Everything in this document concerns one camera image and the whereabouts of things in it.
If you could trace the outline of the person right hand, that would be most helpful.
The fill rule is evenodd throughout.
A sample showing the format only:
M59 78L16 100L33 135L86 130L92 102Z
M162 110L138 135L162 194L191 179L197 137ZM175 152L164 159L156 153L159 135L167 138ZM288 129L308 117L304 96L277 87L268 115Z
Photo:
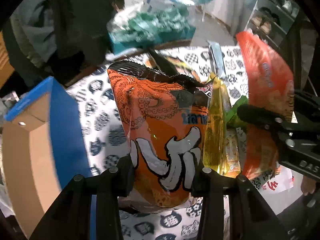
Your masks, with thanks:
M307 176L303 176L300 189L304 196L308 194L313 194L316 191L316 181Z

